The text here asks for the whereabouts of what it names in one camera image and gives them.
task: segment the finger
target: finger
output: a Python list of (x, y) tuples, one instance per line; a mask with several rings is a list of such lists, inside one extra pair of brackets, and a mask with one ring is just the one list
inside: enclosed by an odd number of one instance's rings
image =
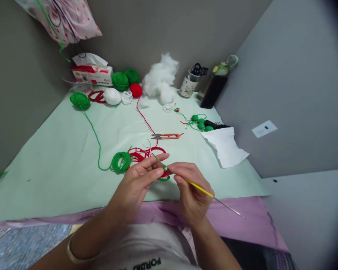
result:
[(175, 165), (170, 166), (170, 171), (176, 175), (181, 176), (184, 179), (187, 179), (197, 184), (198, 186), (202, 187), (207, 192), (212, 194), (213, 190), (211, 189), (209, 182), (205, 180), (205, 178), (201, 174), (198, 174), (198, 172), (193, 172), (185, 167)]
[(142, 177), (139, 177), (136, 181), (139, 182), (139, 188), (143, 189), (146, 186), (150, 185), (152, 182), (154, 182), (155, 180), (157, 180), (160, 176), (162, 176), (164, 173), (163, 168), (158, 168), (158, 169), (154, 169), (149, 171), (148, 173), (146, 173), (145, 175), (143, 175)]
[(190, 198), (192, 196), (192, 192), (190, 190), (189, 183), (186, 182), (184, 178), (179, 175), (175, 175), (174, 180), (179, 188), (180, 196), (183, 198)]
[(169, 153), (159, 154), (156, 157), (152, 156), (152, 157), (147, 158), (146, 160), (139, 162), (138, 165), (140, 165), (141, 167), (145, 169), (148, 169), (155, 163), (158, 163), (158, 160), (163, 161), (163, 160), (166, 160), (168, 157), (169, 157)]
[(149, 167), (148, 169), (147, 169), (147, 171), (151, 171), (151, 170), (153, 170), (153, 169), (157, 169), (157, 168), (163, 168), (163, 164), (161, 164), (161, 163), (155, 163), (154, 165), (152, 165), (151, 167)]
[(188, 163), (188, 162), (175, 162), (173, 164), (170, 164), (168, 165), (168, 169), (169, 169), (169, 172), (168, 174), (173, 174), (173, 172), (170, 170), (170, 168), (174, 166), (174, 167), (183, 167), (183, 168), (187, 168), (188, 170), (191, 170), (191, 171), (195, 171), (195, 170), (198, 170), (198, 167), (195, 165), (195, 163)]

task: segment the light green mat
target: light green mat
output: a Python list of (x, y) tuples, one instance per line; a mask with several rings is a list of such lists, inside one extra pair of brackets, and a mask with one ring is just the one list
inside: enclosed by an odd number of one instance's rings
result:
[[(0, 183), (0, 221), (58, 216), (104, 206), (123, 178), (122, 174), (98, 169), (99, 145), (85, 115), (73, 108), (70, 96), (71, 93), (64, 98), (8, 166), (8, 174)], [(212, 122), (221, 121), (214, 108), (200, 108), (195, 97), (178, 96), (175, 102), (187, 118), (204, 113)], [(179, 139), (159, 141), (158, 146), (171, 155), (165, 164), (195, 163), (217, 198), (267, 195), (247, 160), (222, 169), (200, 132), (190, 127), (185, 130), (181, 115), (164, 112), (157, 100), (150, 101), (150, 107), (141, 112), (156, 133), (184, 132)], [(87, 115), (102, 146), (102, 168), (110, 165), (115, 153), (127, 151), (131, 145), (142, 149), (143, 143), (149, 146), (146, 139), (151, 138), (152, 132), (131, 105), (120, 104), (115, 109), (92, 102)], [(145, 200), (178, 198), (178, 188), (170, 179), (154, 182)]]

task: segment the black cable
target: black cable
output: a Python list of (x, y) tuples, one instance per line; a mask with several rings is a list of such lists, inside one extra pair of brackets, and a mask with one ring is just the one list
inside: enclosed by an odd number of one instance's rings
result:
[[(55, 0), (51, 0), (51, 1), (52, 1), (52, 3), (55, 5), (55, 8), (57, 7), (57, 8), (60, 10), (60, 12), (61, 12), (63, 18), (66, 20), (66, 22), (68, 23), (68, 25), (69, 25), (69, 27), (70, 27), (70, 30), (71, 30), (71, 32), (72, 32), (72, 34), (73, 34), (73, 36), (74, 36), (74, 49), (75, 49), (76, 55), (79, 56), (80, 58), (85, 58), (85, 57), (86, 57), (86, 52), (84, 51), (83, 47), (79, 44), (79, 40), (76, 38), (76, 35), (75, 35), (73, 29), (71, 28), (71, 25), (70, 25), (68, 19), (67, 19), (66, 16), (64, 15), (64, 12), (61, 10), (60, 6), (57, 4), (57, 2), (56, 2)], [(77, 47), (76, 47), (77, 45), (80, 47), (81, 51), (84, 53), (84, 56), (83, 56), (83, 57), (81, 57), (80, 54), (78, 53)]]
[(58, 25), (55, 25), (55, 24), (53, 23), (53, 21), (52, 21), (52, 19), (51, 19), (51, 16), (50, 16), (50, 13), (49, 13), (49, 19), (50, 19), (52, 25), (54, 25), (55, 27), (59, 27), (60, 24), (61, 24), (61, 17), (60, 17), (59, 11), (58, 11), (58, 9), (56, 8), (56, 6), (55, 6), (55, 9), (56, 9), (56, 13), (57, 13), (58, 16), (59, 16), (59, 24), (58, 24)]

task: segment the green crochet ball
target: green crochet ball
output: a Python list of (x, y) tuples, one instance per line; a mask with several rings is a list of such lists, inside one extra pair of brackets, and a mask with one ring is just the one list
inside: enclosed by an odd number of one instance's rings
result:
[(205, 129), (204, 129), (205, 132), (212, 131), (212, 130), (214, 130), (214, 128), (211, 127), (211, 126), (206, 126)]
[(199, 117), (196, 114), (194, 114), (192, 116), (192, 121), (198, 121), (198, 120), (199, 120)]
[(203, 123), (198, 124), (198, 129), (203, 130), (205, 129), (205, 125)]

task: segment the bracelet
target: bracelet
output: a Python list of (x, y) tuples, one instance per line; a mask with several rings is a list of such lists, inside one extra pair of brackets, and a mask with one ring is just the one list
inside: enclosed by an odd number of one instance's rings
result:
[(93, 257), (93, 258), (85, 259), (85, 260), (78, 259), (78, 258), (76, 258), (76, 257), (73, 255), (73, 253), (72, 253), (71, 250), (70, 250), (70, 243), (71, 243), (71, 239), (72, 239), (72, 237), (74, 236), (75, 233), (76, 233), (76, 231), (71, 235), (70, 240), (69, 240), (69, 243), (68, 243), (68, 247), (66, 248), (66, 251), (67, 251), (67, 253), (68, 253), (68, 256), (69, 256), (70, 260), (71, 260), (73, 263), (75, 263), (75, 264), (83, 264), (83, 263), (87, 263), (87, 262), (90, 262), (90, 261), (95, 260), (95, 259), (97, 258), (98, 255), (96, 255), (96, 256)]

